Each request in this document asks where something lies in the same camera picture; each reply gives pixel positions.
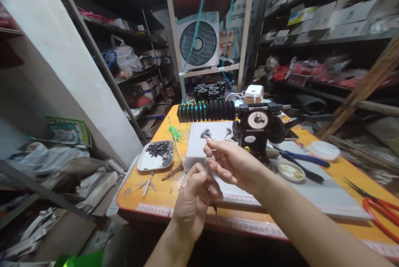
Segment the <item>white board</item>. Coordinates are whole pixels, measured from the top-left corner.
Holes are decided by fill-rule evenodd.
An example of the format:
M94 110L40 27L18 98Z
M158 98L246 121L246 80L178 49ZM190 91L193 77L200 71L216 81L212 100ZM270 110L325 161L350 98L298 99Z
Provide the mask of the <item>white board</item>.
M226 127L232 128L232 122L192 123L185 160L185 165L188 169L197 162L200 162L205 166L203 147L206 144L206 140L201 138L201 133L205 129L210 129L211 133L220 140L226 132ZM281 143L279 148L305 155L301 148L292 141ZM271 166L275 167L277 162L278 160L271 160ZM371 216L321 167L302 160L298 160L298 162L308 170L324 178L324 182L321 184L313 182L307 178L300 183L290 182L299 193L316 205L322 212L331 217L371 220ZM215 178L224 194L224 202L250 207L261 207L261 204L252 195L235 185L226 184L216 175Z

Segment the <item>scissors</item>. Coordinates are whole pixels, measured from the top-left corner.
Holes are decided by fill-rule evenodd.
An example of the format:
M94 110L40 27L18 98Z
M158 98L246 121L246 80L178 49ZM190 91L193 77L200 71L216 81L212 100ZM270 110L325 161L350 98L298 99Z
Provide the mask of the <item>scissors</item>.
M394 212L398 211L399 212L399 206L394 205L392 203L386 202L384 200L380 200L370 194L368 194L366 191L360 189L357 187L354 183L352 183L350 180L347 178L344 178L353 189L355 189L360 195L364 196L363 200L363 207L366 210L367 213L370 214L370 216L373 218L374 224L384 233L386 234L389 238L394 240L397 244L399 244L399 237L394 235L387 227L385 227L374 215L374 213L371 211L370 207L376 209L378 212L380 212L385 218L388 220L392 221L396 226L399 226L399 215Z
M281 148L278 148L275 145L273 145L273 147L280 152L280 155L284 159L286 159L286 160L298 165L300 168L302 168L302 170L305 172L305 175L307 178L309 178L312 181L315 181L316 183L324 182L324 178L322 176L306 169L296 159L311 162L311 163L314 163L314 164L317 164L317 165L320 165L320 166L326 167L326 168L330 167L330 163L328 163L327 161L324 161L322 159L316 158L316 157L300 155L300 154L292 153L290 151L283 151Z

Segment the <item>white lid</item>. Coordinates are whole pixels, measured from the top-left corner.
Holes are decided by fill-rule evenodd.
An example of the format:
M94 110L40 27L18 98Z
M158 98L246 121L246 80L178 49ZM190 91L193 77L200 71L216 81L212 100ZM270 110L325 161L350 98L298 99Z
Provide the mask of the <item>white lid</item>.
M324 141L312 142L309 150L316 157L327 161L334 161L341 153L338 147Z

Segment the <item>blue-handled pliers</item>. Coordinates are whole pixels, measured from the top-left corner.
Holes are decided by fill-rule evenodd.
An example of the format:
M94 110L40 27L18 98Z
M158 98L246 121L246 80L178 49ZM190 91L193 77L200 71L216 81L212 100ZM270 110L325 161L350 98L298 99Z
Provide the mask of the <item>blue-handled pliers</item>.
M330 163L328 163L327 161L324 161L322 159L316 158L316 157L300 155L300 154L292 153L290 151L283 151L281 148L278 148L277 146L274 146L274 145L273 145L273 147L280 152L280 155L284 159L286 159L286 160L298 165L300 168L302 168L302 170L305 172L305 175L307 178L309 178L312 181L315 181L317 183L322 183L324 181L324 178L322 176L306 169L296 159L311 162L314 164L318 164L318 165L320 165L322 167L326 167L326 168L330 167Z

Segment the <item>red-handled scissors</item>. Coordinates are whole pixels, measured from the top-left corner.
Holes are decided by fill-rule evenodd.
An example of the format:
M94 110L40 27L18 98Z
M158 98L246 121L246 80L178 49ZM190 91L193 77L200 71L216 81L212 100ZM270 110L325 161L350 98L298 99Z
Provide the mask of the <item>red-handled scissors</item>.
M386 202L384 200L380 200L370 194L368 194L366 191L360 189L357 187L354 183L352 183L350 180L347 178L344 178L351 186L354 188L360 195L364 196L363 200L363 207L367 211L367 213L370 214L370 216L373 218L374 224L384 233L386 234L389 238L394 240L397 244L399 244L399 237L394 235L385 225L379 221L374 213L371 211L370 207L376 209L378 212L381 213L384 217L386 217L388 220L393 222L396 226L399 227L399 215L395 213L395 211L399 212L399 206L394 205L392 203Z

